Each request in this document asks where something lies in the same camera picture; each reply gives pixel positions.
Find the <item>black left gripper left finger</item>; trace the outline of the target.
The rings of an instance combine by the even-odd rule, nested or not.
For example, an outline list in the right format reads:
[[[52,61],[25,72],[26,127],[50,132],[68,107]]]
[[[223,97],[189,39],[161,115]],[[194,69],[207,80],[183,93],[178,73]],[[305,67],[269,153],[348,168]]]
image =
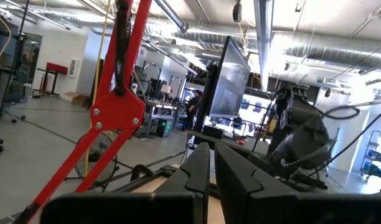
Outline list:
[[[209,184],[210,147],[203,142],[155,191],[64,195],[44,207],[40,224],[204,224]]]

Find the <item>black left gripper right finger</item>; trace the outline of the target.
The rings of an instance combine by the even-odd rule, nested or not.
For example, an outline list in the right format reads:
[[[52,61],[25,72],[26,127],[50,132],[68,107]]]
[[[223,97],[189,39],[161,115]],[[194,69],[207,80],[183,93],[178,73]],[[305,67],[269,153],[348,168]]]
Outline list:
[[[381,193],[301,193],[224,143],[215,178],[226,224],[381,224]]]

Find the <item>workbench with equipment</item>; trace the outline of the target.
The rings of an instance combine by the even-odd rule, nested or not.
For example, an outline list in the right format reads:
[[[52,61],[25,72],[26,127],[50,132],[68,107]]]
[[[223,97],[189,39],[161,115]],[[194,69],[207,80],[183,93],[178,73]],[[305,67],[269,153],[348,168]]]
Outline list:
[[[178,105],[146,102],[144,135],[147,138],[166,138],[170,135],[177,113]]]

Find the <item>person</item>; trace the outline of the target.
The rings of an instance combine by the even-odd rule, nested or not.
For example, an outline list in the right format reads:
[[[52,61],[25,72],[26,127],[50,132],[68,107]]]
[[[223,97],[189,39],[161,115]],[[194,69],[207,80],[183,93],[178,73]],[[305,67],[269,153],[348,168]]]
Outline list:
[[[181,128],[182,131],[187,131],[189,129],[192,129],[194,117],[198,112],[199,103],[202,98],[202,94],[203,94],[202,91],[196,90],[194,97],[188,101],[186,105],[187,117],[186,117],[186,120],[184,121],[184,124],[182,125],[182,128]]]

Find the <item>black floor fan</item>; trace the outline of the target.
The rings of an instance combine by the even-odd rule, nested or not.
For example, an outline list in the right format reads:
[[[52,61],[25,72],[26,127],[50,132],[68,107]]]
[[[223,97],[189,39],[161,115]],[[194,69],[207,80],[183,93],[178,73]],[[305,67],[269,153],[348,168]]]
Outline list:
[[[105,153],[105,151],[110,147],[112,141],[112,135],[110,133],[101,133],[94,140],[91,148],[88,150],[88,171],[90,172],[93,167],[98,162],[99,158]],[[77,162],[74,167],[75,172],[79,176],[79,178],[84,178],[85,175],[85,158],[86,154],[84,154],[81,159]],[[114,156],[112,160],[106,165],[105,169],[100,173],[100,175],[96,178],[93,186],[102,186],[106,184],[115,174],[115,172],[119,169],[117,163],[117,156]]]

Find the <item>black monitor stand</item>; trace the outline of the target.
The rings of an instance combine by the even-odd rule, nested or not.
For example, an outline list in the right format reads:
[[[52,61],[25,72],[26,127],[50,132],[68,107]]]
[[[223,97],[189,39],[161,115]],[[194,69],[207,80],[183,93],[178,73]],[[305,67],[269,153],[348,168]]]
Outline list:
[[[211,62],[207,66],[206,83],[204,85],[204,91],[199,103],[199,109],[196,115],[196,121],[193,127],[193,131],[202,134],[204,128],[204,120],[211,108],[214,92],[217,86],[217,80],[219,78],[219,66],[215,62]]]

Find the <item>red desk lamp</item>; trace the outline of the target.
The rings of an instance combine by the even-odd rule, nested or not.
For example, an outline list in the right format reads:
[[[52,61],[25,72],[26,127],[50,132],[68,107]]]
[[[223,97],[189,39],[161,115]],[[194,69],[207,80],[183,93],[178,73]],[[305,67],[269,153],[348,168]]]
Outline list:
[[[86,192],[122,145],[140,127],[145,104],[131,90],[131,76],[134,72],[152,1],[139,0],[138,10],[133,21],[131,20],[133,0],[116,1],[118,10],[115,24],[95,95],[95,103],[90,108],[92,126],[38,196],[12,224],[28,224],[92,146],[95,139],[104,131],[118,130],[119,135],[76,189],[77,192]]]

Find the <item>black flat monitor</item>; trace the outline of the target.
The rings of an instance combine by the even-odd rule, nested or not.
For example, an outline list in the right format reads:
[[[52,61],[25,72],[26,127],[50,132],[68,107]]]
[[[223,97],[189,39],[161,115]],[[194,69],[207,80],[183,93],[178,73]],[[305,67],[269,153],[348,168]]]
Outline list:
[[[238,116],[250,70],[246,58],[233,38],[227,36],[217,67],[214,94],[208,112],[210,117],[236,118]]]

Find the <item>blue bin shelf rack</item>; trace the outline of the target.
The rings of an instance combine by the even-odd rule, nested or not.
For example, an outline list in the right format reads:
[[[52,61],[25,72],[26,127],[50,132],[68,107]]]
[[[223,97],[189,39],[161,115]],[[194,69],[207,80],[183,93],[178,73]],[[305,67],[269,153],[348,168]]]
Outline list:
[[[369,136],[360,167],[360,176],[366,180],[372,176],[381,178],[381,131],[372,131]]]

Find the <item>cardboard box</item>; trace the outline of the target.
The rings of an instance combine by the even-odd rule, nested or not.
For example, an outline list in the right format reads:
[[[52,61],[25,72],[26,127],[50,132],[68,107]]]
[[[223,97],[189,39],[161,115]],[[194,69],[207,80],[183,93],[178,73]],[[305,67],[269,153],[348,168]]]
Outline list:
[[[66,92],[62,94],[61,99],[71,102],[73,105],[77,106],[87,106],[88,102],[90,100],[90,97],[88,95],[84,95],[82,93],[76,93],[76,92]]]

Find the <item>red cart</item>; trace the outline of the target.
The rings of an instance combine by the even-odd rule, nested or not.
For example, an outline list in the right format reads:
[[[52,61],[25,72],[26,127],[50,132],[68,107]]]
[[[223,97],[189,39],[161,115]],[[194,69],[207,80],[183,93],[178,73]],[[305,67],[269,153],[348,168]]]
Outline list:
[[[47,62],[44,69],[37,68],[37,71],[43,72],[44,75],[42,77],[40,87],[38,89],[33,89],[33,92],[38,92],[40,96],[47,95],[47,96],[55,96],[56,98],[59,98],[60,95],[55,92],[57,78],[59,75],[66,75],[68,73],[68,68],[62,65],[57,65],[55,63]],[[47,89],[49,75],[53,76],[52,87],[50,90]]]

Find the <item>black ceiling device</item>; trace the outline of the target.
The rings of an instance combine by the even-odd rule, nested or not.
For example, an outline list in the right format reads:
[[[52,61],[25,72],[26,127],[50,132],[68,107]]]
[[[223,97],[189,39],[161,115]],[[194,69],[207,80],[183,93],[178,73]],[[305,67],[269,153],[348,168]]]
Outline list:
[[[232,10],[232,18],[234,22],[241,22],[242,20],[242,4],[241,0],[236,0]]]

